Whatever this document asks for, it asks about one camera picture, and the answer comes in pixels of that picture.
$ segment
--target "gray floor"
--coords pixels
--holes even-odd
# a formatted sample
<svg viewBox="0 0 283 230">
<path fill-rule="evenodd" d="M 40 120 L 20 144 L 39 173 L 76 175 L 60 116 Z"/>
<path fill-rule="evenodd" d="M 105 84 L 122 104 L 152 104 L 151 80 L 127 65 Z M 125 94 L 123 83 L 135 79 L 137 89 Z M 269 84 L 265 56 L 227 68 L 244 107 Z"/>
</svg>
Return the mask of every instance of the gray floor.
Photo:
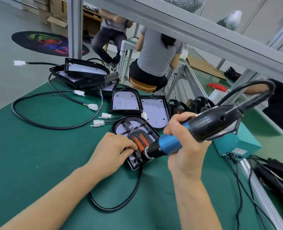
<svg viewBox="0 0 283 230">
<path fill-rule="evenodd" d="M 51 32 L 40 24 L 36 15 L 18 10 L 0 1 L 0 108 L 47 82 L 48 65 L 17 67 L 14 60 L 63 64 L 65 57 L 52 56 L 27 50 L 11 40 L 18 31 Z M 98 57 L 90 48 L 83 59 Z"/>
</svg>

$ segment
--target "person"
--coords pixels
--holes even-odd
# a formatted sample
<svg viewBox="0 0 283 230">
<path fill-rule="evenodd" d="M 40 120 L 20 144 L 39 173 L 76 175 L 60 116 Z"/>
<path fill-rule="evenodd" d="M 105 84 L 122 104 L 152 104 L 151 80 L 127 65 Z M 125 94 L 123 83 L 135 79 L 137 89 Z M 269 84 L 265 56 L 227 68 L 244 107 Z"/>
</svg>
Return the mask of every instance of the person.
<svg viewBox="0 0 283 230">
<path fill-rule="evenodd" d="M 183 146 L 168 159 L 181 226 L 183 230 L 221 230 L 218 217 L 201 181 L 204 156 L 211 142 L 198 143 L 187 128 L 180 124 L 192 115 L 195 114 L 176 114 L 164 129 L 165 134 L 173 134 Z M 59 229 L 82 198 L 99 181 L 113 174 L 136 149 L 136 144 L 127 137 L 106 133 L 84 166 L 76 169 L 0 230 Z"/>
<path fill-rule="evenodd" d="M 139 58 L 130 65 L 129 77 L 156 86 L 158 91 L 167 85 L 165 73 L 178 66 L 184 43 L 148 27 L 141 30 L 136 43 Z"/>
<path fill-rule="evenodd" d="M 268 107 L 263 112 L 283 130 L 283 83 L 270 79 L 276 85 L 275 93 L 268 100 Z M 268 89 L 265 84 L 252 85 L 245 94 L 257 94 Z"/>
<path fill-rule="evenodd" d="M 101 57 L 106 67 L 114 70 L 120 61 L 121 43 L 126 40 L 126 30 L 132 27 L 133 22 L 119 15 L 99 9 L 99 14 L 104 19 L 100 31 L 92 40 L 93 51 Z M 117 54 L 114 58 L 103 49 L 104 45 L 112 40 L 117 47 Z"/>
</svg>

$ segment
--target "orange strip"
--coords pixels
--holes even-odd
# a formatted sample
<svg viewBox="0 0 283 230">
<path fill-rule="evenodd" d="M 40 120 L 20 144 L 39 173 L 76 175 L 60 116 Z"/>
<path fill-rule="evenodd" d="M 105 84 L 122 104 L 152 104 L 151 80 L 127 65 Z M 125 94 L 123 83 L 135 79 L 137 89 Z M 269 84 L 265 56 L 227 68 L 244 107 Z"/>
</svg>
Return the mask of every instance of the orange strip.
<svg viewBox="0 0 283 230">
<path fill-rule="evenodd" d="M 142 143 L 139 141 L 139 139 L 136 136 L 133 138 L 133 141 L 136 143 L 140 151 L 143 151 L 145 149 Z"/>
<path fill-rule="evenodd" d="M 149 142 L 147 141 L 146 137 L 143 134 L 139 134 L 139 137 L 142 139 L 142 142 L 144 143 L 144 145 L 146 147 L 148 147 L 150 145 Z"/>
</svg>

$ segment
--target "dark hair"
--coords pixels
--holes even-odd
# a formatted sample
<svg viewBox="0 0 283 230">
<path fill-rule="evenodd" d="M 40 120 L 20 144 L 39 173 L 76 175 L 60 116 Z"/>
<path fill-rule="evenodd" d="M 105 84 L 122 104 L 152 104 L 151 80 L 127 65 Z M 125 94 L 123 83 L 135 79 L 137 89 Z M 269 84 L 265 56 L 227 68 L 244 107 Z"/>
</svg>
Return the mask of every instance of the dark hair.
<svg viewBox="0 0 283 230">
<path fill-rule="evenodd" d="M 161 39 L 163 41 L 163 44 L 165 45 L 166 48 L 168 48 L 168 46 L 174 46 L 176 39 L 172 38 L 170 36 L 167 36 L 165 34 L 162 34 Z"/>
</svg>

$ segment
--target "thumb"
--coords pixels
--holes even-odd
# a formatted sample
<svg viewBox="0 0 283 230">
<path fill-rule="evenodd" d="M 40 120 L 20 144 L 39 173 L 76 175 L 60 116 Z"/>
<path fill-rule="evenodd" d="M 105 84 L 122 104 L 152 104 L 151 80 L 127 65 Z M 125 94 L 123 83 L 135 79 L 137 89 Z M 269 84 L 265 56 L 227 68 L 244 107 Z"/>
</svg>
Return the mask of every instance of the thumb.
<svg viewBox="0 0 283 230">
<path fill-rule="evenodd" d="M 123 152 L 120 154 L 121 160 L 124 162 L 133 152 L 134 150 L 132 148 L 123 150 Z"/>
<path fill-rule="evenodd" d="M 177 121 L 170 123 L 171 133 L 178 139 L 183 148 L 194 149 L 199 146 L 189 130 Z"/>
</svg>

